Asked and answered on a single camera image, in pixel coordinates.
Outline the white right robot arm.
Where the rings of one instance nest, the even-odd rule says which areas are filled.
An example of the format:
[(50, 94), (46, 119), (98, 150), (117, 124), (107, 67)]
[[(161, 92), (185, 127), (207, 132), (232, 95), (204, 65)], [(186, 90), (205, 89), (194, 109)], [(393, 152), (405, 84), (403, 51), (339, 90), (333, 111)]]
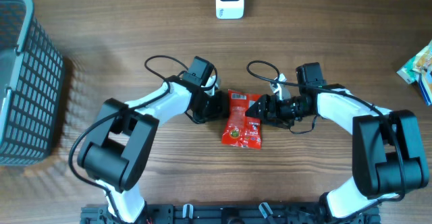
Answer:
[(427, 157), (415, 114), (392, 111), (354, 96), (340, 84), (328, 84), (319, 63), (296, 68), (298, 96), (285, 91), (281, 74), (268, 79), (273, 94), (262, 95), (246, 116), (291, 130), (305, 117), (322, 117), (352, 137), (352, 177), (321, 195), (311, 214), (320, 223), (353, 221), (384, 202), (399, 202), (429, 183)]

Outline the teal tissue pack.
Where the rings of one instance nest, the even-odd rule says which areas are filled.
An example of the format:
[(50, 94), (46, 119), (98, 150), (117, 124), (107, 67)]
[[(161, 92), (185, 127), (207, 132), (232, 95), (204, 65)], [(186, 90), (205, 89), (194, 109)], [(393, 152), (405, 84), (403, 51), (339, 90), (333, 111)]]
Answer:
[(399, 75), (407, 84), (413, 84), (418, 80), (418, 73), (413, 71), (415, 57), (409, 59), (398, 71)]

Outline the yellow cracker bag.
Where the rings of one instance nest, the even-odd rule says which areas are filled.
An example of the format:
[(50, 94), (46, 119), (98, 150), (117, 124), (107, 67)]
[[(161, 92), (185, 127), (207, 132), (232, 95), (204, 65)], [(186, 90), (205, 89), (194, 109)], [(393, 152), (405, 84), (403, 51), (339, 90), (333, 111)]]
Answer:
[(413, 70), (418, 74), (418, 85), (427, 106), (431, 106), (431, 42), (414, 58)]

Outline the red snack bag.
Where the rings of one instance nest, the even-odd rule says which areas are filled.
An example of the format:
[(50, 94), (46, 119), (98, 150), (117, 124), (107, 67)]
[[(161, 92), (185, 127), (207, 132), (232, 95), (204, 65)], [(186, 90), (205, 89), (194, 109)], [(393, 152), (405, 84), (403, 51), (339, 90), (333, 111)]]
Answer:
[(261, 97), (259, 94), (228, 90), (229, 118), (221, 143), (240, 148), (261, 149), (261, 121), (247, 117), (246, 111)]

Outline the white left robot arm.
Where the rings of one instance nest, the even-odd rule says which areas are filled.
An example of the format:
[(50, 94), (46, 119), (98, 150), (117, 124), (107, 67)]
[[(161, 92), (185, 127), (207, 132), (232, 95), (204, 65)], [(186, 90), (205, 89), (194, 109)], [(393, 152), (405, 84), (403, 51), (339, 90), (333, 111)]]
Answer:
[(81, 223), (173, 223), (174, 207), (148, 205), (140, 179), (157, 133), (171, 118), (192, 114), (196, 124), (229, 115), (229, 99), (219, 90), (217, 69), (195, 57), (178, 75), (163, 79), (151, 94), (123, 103), (106, 100), (96, 121), (75, 141), (69, 153), (88, 177), (81, 181), (101, 189), (107, 203), (82, 208)]

